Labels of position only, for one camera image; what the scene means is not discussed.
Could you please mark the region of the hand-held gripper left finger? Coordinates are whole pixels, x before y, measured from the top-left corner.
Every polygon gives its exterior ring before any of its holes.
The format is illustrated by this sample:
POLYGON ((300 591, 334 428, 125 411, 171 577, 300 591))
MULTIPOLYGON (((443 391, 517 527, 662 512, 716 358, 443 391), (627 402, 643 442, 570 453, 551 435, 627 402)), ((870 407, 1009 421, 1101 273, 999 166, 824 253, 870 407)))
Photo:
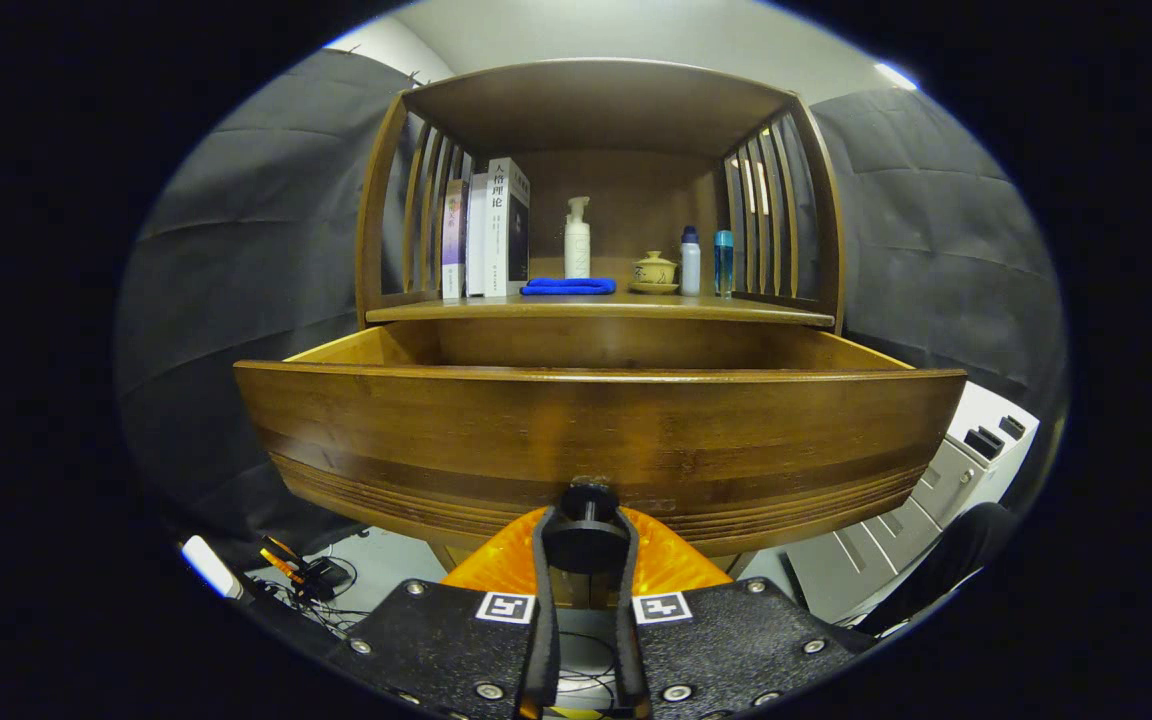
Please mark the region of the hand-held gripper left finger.
POLYGON ((518 521, 530 591, 403 579, 338 642, 332 669, 425 719, 540 719, 561 674, 548 546, 591 516, 561 505, 518 521))

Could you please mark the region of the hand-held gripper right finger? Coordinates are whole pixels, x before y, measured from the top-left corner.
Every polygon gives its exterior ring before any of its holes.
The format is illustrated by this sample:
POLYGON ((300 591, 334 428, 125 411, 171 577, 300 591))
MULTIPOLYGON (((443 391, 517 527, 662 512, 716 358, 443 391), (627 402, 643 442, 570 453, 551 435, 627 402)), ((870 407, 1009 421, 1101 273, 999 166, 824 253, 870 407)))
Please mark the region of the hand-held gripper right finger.
POLYGON ((616 516, 628 533, 616 674, 636 719, 767 719, 876 647, 773 579, 733 579, 645 511, 616 516))

